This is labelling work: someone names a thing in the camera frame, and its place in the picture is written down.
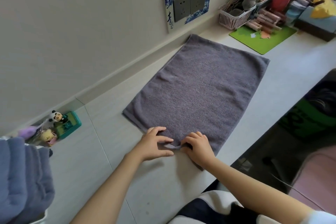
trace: hand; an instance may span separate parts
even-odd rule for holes
[[[215,157],[206,135],[201,132],[191,132],[182,141],[181,145],[190,143],[192,150],[189,147],[182,147],[181,151],[186,153],[192,161],[197,165],[206,169],[208,163],[212,162]]]
[[[130,154],[136,156],[141,162],[145,160],[152,160],[160,157],[173,156],[174,153],[171,150],[159,150],[159,142],[174,141],[166,136],[157,136],[159,131],[166,130],[166,127],[155,127],[148,129],[147,133],[142,136],[140,142],[131,150]]]

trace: stack of towels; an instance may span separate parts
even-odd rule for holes
[[[54,196],[49,149],[0,139],[0,224],[36,221]]]

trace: purple toy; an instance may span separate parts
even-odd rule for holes
[[[24,129],[18,131],[17,136],[22,137],[23,139],[27,140],[31,138],[35,133],[39,126],[29,126]]]

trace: forearm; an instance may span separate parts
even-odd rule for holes
[[[298,200],[224,164],[217,158],[205,169],[246,208],[280,223],[299,224],[313,210]]]
[[[141,160],[126,154],[116,170],[72,220],[72,224],[115,223],[131,180]]]

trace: white sleeve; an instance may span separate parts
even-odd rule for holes
[[[314,211],[301,224],[336,224],[336,216],[326,212]]]

